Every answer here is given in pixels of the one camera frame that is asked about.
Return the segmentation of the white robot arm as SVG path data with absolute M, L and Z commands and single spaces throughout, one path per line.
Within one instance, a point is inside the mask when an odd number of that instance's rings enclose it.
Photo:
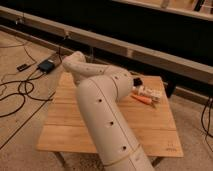
M 155 171 L 117 102 L 133 88 L 131 74 L 113 65 L 87 63 L 76 51 L 63 67 L 77 86 L 80 113 L 106 171 Z

